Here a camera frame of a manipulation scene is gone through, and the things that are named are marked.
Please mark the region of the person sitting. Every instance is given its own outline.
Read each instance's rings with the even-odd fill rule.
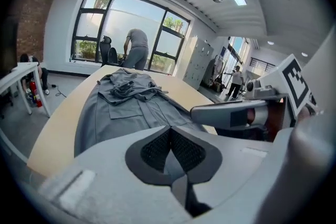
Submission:
[[[40,66],[40,63],[36,57],[32,57],[32,59],[29,59],[28,54],[22,54],[20,56],[20,62],[37,62],[37,70],[38,70],[38,76],[42,80],[42,89],[46,95],[49,94],[48,90],[48,70],[44,67]],[[24,76],[21,80],[22,88],[25,91],[25,93],[28,93],[30,90],[27,89],[27,83],[34,78],[33,73],[29,73],[28,75]]]

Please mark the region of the black office chair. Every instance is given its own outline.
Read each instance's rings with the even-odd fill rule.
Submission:
[[[110,48],[107,55],[107,64],[117,65],[118,64],[118,55],[115,48]]]
[[[104,66],[108,63],[108,53],[111,48],[111,41],[112,41],[111,38],[109,38],[108,36],[104,36],[103,40],[99,44],[101,61],[102,61],[101,66]]]

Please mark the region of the white desk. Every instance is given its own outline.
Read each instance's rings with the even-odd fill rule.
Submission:
[[[38,91],[38,94],[40,95],[42,105],[46,111],[46,114],[48,117],[50,117],[50,111],[46,102],[46,99],[43,95],[43,90],[41,87],[40,79],[38,76],[38,70],[37,70],[38,63],[36,62],[20,62],[17,64],[16,68],[13,68],[11,73],[9,73],[7,76],[3,77],[0,80],[0,94],[3,93],[6,89],[8,89],[13,84],[17,83],[21,97],[23,99],[23,102],[26,106],[26,109],[31,115],[31,109],[29,107],[29,104],[26,100],[25,93],[23,92],[23,88],[21,85],[21,78],[25,75],[33,72],[34,74],[34,80],[36,83],[36,88]],[[4,134],[4,132],[0,129],[0,136],[3,139],[4,143],[13,151],[14,154],[16,154],[23,162],[27,163],[28,159],[25,157],[7,138],[7,136]]]

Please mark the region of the person standing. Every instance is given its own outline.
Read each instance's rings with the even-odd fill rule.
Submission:
[[[226,94],[226,96],[228,97],[231,96],[233,92],[232,98],[237,99],[239,89],[242,86],[242,84],[244,84],[243,74],[240,72],[240,67],[236,66],[235,72],[232,72],[231,75],[232,75],[231,87],[230,87],[229,92]]]
[[[129,42],[131,42],[132,47],[127,56]],[[145,32],[136,28],[131,29],[127,34],[124,44],[124,56],[126,60],[123,67],[135,67],[136,70],[143,70],[147,62],[148,53],[148,41]]]

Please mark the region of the light wood table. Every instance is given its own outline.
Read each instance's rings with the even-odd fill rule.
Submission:
[[[103,76],[117,71],[119,67],[103,66],[85,81],[83,81],[61,105],[55,110],[51,118],[42,129],[28,159],[27,166],[34,171],[50,177],[66,168],[73,160],[75,133],[82,108],[93,87]],[[182,107],[190,111],[196,105],[212,104],[194,88],[182,80],[168,75],[130,70],[132,72],[147,73],[163,91]],[[209,133],[217,134],[215,129],[204,126]]]

